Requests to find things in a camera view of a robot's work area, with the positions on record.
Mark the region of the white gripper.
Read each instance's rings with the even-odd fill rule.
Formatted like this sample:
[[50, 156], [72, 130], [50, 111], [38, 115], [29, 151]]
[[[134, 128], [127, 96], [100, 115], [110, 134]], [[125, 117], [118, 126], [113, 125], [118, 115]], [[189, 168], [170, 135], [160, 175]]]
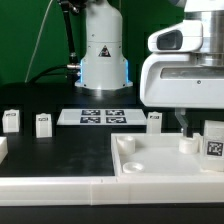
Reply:
[[142, 66], [140, 99], [147, 107], [176, 108], [187, 136], [185, 108], [224, 109], [224, 68], [197, 65], [188, 53], [153, 53]]

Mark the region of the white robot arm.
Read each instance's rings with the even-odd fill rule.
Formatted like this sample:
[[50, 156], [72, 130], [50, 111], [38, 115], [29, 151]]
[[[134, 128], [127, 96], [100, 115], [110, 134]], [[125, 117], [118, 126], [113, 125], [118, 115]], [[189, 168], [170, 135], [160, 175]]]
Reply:
[[[224, 109], [224, 0], [169, 0], [184, 9], [179, 24], [151, 34], [140, 79], [147, 107]], [[75, 86], [95, 94], [132, 85], [122, 54], [122, 16], [107, 0], [84, 0], [87, 51], [70, 54]]]

